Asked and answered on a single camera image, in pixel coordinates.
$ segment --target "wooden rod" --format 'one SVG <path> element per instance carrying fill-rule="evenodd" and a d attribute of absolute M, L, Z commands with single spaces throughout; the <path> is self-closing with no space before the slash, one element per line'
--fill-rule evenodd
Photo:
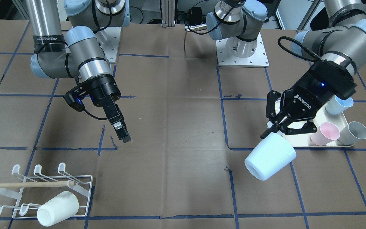
<path fill-rule="evenodd" d="M 0 183 L 0 188 L 39 188 L 39 187 L 67 187 L 75 186 L 75 181 L 51 181 L 51 182 L 24 182 L 24 183 Z"/>

